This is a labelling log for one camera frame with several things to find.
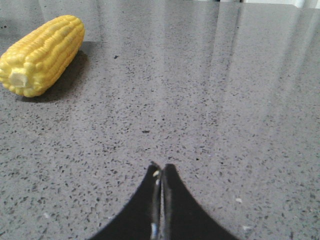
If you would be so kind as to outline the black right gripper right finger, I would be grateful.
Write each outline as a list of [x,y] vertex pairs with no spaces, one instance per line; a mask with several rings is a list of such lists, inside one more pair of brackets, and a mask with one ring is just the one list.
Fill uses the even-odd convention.
[[164,238],[166,240],[236,240],[198,204],[174,164],[162,172]]

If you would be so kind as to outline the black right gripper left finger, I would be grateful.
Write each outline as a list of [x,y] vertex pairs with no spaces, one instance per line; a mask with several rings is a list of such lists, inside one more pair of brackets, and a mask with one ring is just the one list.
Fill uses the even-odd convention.
[[162,170],[152,162],[124,208],[92,240],[157,240],[160,232]]

